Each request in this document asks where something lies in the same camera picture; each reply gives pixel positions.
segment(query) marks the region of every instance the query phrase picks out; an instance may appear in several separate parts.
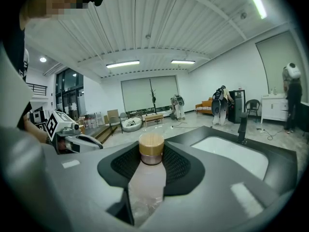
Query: black mesh mat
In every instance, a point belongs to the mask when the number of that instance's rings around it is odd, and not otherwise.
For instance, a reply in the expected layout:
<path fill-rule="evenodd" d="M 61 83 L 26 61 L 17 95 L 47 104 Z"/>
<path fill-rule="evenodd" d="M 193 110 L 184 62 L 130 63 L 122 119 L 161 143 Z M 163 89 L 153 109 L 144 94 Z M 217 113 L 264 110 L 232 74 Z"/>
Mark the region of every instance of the black mesh mat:
<path fill-rule="evenodd" d="M 139 146 L 135 146 L 126 153 L 118 156 L 111 162 L 114 171 L 131 180 L 140 164 Z"/>
<path fill-rule="evenodd" d="M 166 170 L 166 184 L 184 177 L 191 169 L 190 161 L 169 147 L 164 148 L 163 164 Z"/>

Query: sink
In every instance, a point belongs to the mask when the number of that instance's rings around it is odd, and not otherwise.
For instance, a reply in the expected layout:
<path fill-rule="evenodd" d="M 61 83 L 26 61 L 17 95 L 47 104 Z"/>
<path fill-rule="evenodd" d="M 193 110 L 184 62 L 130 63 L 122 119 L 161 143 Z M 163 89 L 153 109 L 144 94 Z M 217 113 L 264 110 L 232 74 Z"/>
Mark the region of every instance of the sink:
<path fill-rule="evenodd" d="M 268 159 L 260 152 L 219 137 L 205 138 L 191 147 L 230 158 L 259 179 L 264 179 Z"/>

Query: ceiling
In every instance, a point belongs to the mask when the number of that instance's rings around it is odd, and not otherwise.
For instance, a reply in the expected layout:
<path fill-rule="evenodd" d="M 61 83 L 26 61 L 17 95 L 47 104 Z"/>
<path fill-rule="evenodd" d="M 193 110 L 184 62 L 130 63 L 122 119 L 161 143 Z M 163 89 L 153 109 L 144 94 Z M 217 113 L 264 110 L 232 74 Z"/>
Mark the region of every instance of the ceiling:
<path fill-rule="evenodd" d="M 57 61 L 41 53 L 30 45 L 26 44 L 25 47 L 29 52 L 29 68 L 44 73 L 57 64 Z M 40 61 L 40 58 L 42 57 L 46 58 L 47 61 L 45 63 Z"/>
<path fill-rule="evenodd" d="M 190 71 L 290 20 L 280 0 L 262 2 L 263 20 L 252 0 L 104 0 L 59 20 L 33 20 L 26 42 L 98 82 L 130 72 Z M 135 59 L 139 65 L 106 68 Z M 173 59 L 196 63 L 175 65 Z"/>

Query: window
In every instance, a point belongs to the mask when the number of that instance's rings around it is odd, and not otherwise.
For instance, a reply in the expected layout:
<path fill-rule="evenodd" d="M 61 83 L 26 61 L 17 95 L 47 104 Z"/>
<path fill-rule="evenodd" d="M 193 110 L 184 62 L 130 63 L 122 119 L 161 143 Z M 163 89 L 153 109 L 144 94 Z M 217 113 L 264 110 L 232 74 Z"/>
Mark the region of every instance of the window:
<path fill-rule="evenodd" d="M 62 107 L 62 97 L 59 96 L 56 98 L 56 105 L 57 105 L 57 109 L 60 109 L 61 111 L 63 111 L 63 107 Z"/>
<path fill-rule="evenodd" d="M 62 91 L 63 72 L 57 75 L 56 79 L 56 94 Z"/>
<path fill-rule="evenodd" d="M 77 86 L 77 80 L 78 80 L 78 73 L 68 69 L 65 71 L 64 76 L 64 90 Z"/>
<path fill-rule="evenodd" d="M 56 106 L 72 119 L 86 113 L 84 103 L 84 76 L 66 69 L 56 77 Z"/>
<path fill-rule="evenodd" d="M 78 84 L 84 85 L 84 76 L 81 74 L 78 74 Z"/>
<path fill-rule="evenodd" d="M 156 97 L 155 106 L 159 111 L 171 105 L 170 98 L 178 94 L 175 76 L 163 76 L 122 81 L 125 110 L 136 111 L 154 107 L 151 89 Z"/>

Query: orange sofa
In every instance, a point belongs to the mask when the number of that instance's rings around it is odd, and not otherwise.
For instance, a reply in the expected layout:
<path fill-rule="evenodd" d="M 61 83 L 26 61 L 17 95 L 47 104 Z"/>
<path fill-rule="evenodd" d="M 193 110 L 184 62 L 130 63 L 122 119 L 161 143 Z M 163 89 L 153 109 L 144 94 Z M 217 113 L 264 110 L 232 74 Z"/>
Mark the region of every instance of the orange sofa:
<path fill-rule="evenodd" d="M 195 110 L 197 113 L 199 112 L 204 114 L 212 114 L 211 104 L 212 104 L 212 98 L 209 97 L 208 101 L 202 101 L 201 104 L 195 105 Z"/>

